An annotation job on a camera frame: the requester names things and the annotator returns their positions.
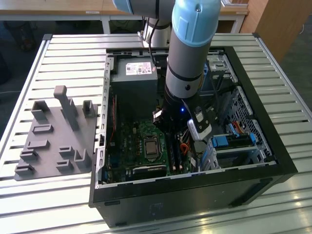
white table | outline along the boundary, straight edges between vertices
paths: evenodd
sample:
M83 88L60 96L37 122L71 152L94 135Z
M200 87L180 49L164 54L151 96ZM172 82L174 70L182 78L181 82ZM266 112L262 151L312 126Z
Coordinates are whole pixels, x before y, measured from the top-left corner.
M219 21L230 20L234 21L231 33L239 33L242 27L245 14L243 15L227 15L219 16ZM5 21L57 21L57 20L100 20L102 22L103 31L105 34L110 34L110 20L142 20L141 16L134 15L102 15L100 11L88 15L0 15L0 20Z
M109 230L98 211L88 207L90 173L20 182L13 179L33 119L30 108L34 100L58 106L52 99L53 89L66 85L67 95L76 105L85 99L100 105L105 49L139 46L135 35L55 35L41 43L0 142L0 233L154 234L176 230L174 233L266 234L311 230L312 114L262 40L249 34L217 34L212 46L234 47L299 173L248 206Z

cpu socket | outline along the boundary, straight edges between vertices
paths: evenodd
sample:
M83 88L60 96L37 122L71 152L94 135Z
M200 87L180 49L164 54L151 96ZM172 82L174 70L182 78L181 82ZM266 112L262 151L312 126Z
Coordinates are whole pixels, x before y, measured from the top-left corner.
M145 158L154 162L159 157L158 137L152 136L144 139Z

open computer tower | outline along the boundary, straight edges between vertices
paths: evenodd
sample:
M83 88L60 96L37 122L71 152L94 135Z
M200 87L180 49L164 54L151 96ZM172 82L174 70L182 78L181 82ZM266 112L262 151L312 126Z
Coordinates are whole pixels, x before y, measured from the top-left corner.
M232 47L210 48L203 68L204 142L153 125L168 49L152 53L157 66L144 48L107 50L89 204L109 227L245 205L297 173Z

power supply label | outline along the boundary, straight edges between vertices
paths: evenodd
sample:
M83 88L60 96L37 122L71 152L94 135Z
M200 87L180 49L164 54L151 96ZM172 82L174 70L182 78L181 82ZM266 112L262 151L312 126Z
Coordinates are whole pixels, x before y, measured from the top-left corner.
M152 73L150 62L132 62L126 65L126 75L148 75Z

gray parts holder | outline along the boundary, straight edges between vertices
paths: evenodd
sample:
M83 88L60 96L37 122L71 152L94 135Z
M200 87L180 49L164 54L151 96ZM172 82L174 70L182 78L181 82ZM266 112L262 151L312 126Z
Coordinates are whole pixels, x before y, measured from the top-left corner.
M15 180L73 175L91 171L98 107L90 100L75 106L65 86L56 86L61 107L35 101L34 119L15 169Z

